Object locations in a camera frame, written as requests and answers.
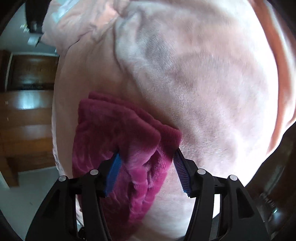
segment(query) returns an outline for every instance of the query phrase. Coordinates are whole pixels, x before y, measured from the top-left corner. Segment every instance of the magenta towel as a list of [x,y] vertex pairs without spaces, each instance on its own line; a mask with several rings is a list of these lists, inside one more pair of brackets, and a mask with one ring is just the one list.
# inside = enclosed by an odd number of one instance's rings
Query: magenta towel
[[160,191],[181,132],[131,103],[96,92],[80,101],[78,115],[74,177],[98,168],[119,148],[122,167],[113,192],[102,200],[102,206],[113,240],[125,240]]

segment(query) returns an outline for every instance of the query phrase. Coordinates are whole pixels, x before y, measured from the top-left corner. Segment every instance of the wall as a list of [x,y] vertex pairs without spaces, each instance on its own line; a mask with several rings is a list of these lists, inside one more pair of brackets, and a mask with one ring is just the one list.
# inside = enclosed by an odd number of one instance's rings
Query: wall
[[0,50],[10,52],[36,52],[54,54],[55,48],[39,43],[36,47],[27,44],[30,33],[21,29],[26,24],[25,5],[23,4],[11,18],[2,35],[0,36]]
[[19,173],[19,187],[0,185],[0,209],[14,231],[25,236],[46,194],[59,177],[55,167]]

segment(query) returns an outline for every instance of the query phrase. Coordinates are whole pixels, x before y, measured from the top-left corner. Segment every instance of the silver screw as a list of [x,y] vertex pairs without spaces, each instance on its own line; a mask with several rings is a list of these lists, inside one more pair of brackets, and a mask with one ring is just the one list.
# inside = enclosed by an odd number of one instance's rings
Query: silver screw
[[60,177],[59,177],[59,181],[60,181],[60,182],[63,182],[63,181],[65,181],[66,179],[67,179],[66,176],[60,176]]
[[237,176],[236,175],[230,175],[230,179],[233,180],[233,181],[236,181],[237,180]]
[[200,175],[204,175],[206,173],[206,171],[204,169],[198,169],[197,173]]
[[98,173],[99,173],[99,171],[97,169],[92,169],[90,172],[90,174],[93,176],[97,175]]

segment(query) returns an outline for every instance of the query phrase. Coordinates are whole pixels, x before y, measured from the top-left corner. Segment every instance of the light pink fabric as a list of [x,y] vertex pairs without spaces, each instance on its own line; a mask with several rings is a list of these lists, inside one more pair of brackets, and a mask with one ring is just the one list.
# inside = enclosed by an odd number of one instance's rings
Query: light pink fabric
[[122,160],[113,192],[102,199],[112,240],[126,240],[136,231],[167,176],[180,141],[180,131],[128,102],[96,92],[80,101],[73,176],[97,169],[116,150]]
[[[52,125],[69,177],[78,104],[90,91],[181,130],[186,158],[244,185],[295,121],[295,39],[266,1],[80,0],[56,22],[58,8],[52,1],[42,40],[61,55]],[[176,240],[193,205],[172,166],[130,240]]]

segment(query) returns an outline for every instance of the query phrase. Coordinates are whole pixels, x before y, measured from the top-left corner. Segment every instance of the white floor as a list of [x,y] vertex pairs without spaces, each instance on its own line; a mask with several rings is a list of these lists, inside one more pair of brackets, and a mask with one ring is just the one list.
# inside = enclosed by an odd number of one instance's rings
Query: white floor
[[23,240],[36,211],[58,177],[54,167],[20,172],[19,187],[5,189],[0,185],[0,209]]

